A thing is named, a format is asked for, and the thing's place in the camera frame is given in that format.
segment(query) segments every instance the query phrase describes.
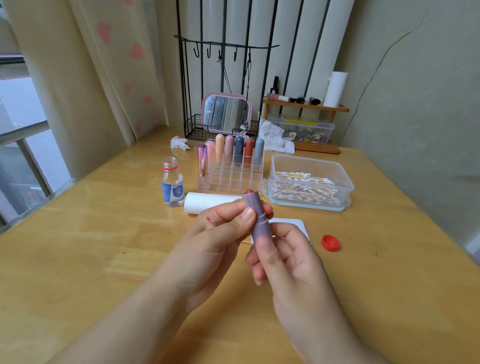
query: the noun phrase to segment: cotton swab container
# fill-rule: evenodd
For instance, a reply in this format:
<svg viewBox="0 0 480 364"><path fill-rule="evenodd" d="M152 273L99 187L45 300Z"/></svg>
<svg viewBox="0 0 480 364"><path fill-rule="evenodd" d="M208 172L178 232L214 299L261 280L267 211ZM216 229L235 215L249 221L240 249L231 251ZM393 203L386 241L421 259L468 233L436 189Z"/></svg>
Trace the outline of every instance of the cotton swab container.
<svg viewBox="0 0 480 364"><path fill-rule="evenodd" d="M343 211L351 204L354 188L336 162L272 155L267 196L274 204Z"/></svg>

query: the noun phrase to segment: red bottle cap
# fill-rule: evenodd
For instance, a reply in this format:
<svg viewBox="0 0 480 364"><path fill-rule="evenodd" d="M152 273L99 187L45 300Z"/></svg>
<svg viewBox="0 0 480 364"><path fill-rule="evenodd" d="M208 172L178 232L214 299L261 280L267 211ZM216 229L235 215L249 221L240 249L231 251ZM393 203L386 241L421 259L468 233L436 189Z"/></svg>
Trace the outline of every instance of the red bottle cap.
<svg viewBox="0 0 480 364"><path fill-rule="evenodd" d="M329 252L336 252L340 249L340 242L333 235L324 235L322 238L322 247Z"/></svg>

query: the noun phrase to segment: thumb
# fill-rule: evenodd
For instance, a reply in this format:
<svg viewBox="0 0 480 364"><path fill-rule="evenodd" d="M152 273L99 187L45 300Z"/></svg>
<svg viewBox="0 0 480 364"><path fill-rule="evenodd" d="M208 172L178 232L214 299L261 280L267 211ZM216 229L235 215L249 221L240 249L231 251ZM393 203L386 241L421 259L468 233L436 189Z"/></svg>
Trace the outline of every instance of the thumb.
<svg viewBox="0 0 480 364"><path fill-rule="evenodd" d="M262 235L255 243L258 259L265 269L274 294L280 294L293 287L293 277L280 258L280 253L273 243L273 238Z"/></svg>
<svg viewBox="0 0 480 364"><path fill-rule="evenodd" d="M257 215L255 210L247 207L240 215L230 222L219 225L213 229L205 230L201 235L205 236L205 249L210 252L218 252L249 233Z"/></svg>

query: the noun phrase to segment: bottle label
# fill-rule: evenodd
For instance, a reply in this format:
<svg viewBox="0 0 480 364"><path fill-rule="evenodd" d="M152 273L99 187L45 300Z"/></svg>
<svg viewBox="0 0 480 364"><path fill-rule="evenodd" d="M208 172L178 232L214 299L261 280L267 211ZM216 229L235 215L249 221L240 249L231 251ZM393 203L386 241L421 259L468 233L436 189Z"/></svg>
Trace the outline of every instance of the bottle label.
<svg viewBox="0 0 480 364"><path fill-rule="evenodd" d="M177 183L163 183L163 199L165 202L176 202L183 198L183 176L179 174Z"/></svg>

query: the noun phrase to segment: plastic bottle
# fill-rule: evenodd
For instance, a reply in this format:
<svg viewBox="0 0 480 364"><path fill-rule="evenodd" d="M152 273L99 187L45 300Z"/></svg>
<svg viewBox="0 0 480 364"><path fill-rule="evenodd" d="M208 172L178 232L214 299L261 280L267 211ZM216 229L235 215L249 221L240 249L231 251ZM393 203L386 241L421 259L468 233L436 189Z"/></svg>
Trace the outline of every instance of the plastic bottle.
<svg viewBox="0 0 480 364"><path fill-rule="evenodd" d="M183 176L179 171L177 159L168 157L163 160L163 174L161 177L163 201L171 207L182 206L185 202L183 193Z"/></svg>

